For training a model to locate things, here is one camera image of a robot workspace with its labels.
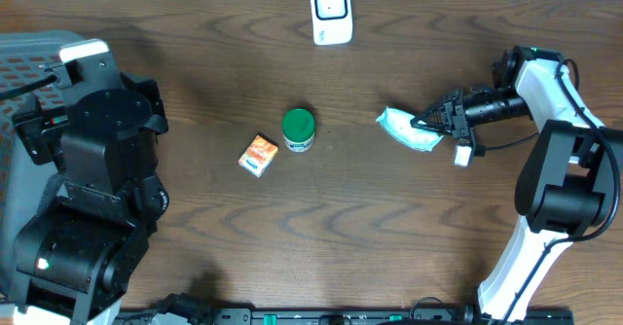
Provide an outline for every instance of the crumpled blue tissue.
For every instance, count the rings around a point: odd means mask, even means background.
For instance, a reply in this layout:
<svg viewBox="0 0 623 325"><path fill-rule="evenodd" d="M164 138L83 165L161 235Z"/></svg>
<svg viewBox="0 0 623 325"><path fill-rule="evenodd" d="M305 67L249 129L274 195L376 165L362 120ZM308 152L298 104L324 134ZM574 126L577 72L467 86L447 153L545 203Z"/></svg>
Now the crumpled blue tissue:
<svg viewBox="0 0 623 325"><path fill-rule="evenodd" d="M403 145L406 145L417 151L432 151L443 135L439 135L434 131L417 129L411 127L411 120L414 115L402 110L386 107L385 111L377 118L377 122L391 135Z"/></svg>

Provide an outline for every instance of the orange box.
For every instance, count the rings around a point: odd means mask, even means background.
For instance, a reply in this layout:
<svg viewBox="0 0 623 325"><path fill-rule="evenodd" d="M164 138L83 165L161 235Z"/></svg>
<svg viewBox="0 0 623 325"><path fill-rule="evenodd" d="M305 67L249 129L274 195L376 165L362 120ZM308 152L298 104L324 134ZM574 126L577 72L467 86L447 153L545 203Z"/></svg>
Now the orange box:
<svg viewBox="0 0 623 325"><path fill-rule="evenodd" d="M240 156L238 164L259 178L271 164L278 150L275 144L257 135Z"/></svg>

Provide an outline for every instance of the jar with green lid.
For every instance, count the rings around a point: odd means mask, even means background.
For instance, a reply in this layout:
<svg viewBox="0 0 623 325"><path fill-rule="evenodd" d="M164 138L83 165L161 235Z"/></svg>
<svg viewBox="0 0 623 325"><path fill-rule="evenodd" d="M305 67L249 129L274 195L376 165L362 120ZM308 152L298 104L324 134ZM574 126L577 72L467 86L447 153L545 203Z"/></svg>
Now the jar with green lid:
<svg viewBox="0 0 623 325"><path fill-rule="evenodd" d="M310 111L294 109L283 116L281 123L285 146L294 152L305 152L313 144L315 119Z"/></svg>

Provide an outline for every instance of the wood grain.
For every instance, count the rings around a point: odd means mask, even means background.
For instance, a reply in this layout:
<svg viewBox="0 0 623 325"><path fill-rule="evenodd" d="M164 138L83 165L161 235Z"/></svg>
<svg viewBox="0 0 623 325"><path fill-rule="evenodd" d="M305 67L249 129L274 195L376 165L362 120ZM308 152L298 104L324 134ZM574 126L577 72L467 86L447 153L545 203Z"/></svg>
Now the wood grain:
<svg viewBox="0 0 623 325"><path fill-rule="evenodd" d="M171 292L256 307L409 307L472 302L513 230L514 183L531 145L452 166L375 124L386 105L421 110L490 83L515 44L561 50L594 114L623 127L623 0L352 0L351 43L312 43L309 0L1 0L0 31L66 29L106 40L121 68L154 77L170 132L159 173L171 206L134 273L127 307ZM317 115L305 154L264 177L237 158L261 131L282 144L291 107ZM530 120L478 129L500 144ZM623 226L573 246L532 303L579 325L623 318Z"/></svg>

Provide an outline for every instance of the white rectangular device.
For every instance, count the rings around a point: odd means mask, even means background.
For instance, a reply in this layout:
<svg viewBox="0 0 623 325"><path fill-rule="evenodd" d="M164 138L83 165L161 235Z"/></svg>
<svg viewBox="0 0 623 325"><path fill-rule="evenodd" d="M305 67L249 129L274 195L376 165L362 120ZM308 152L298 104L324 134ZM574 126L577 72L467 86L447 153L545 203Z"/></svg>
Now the white rectangular device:
<svg viewBox="0 0 623 325"><path fill-rule="evenodd" d="M343 44L352 38L350 0L311 0L311 20L317 45Z"/></svg>

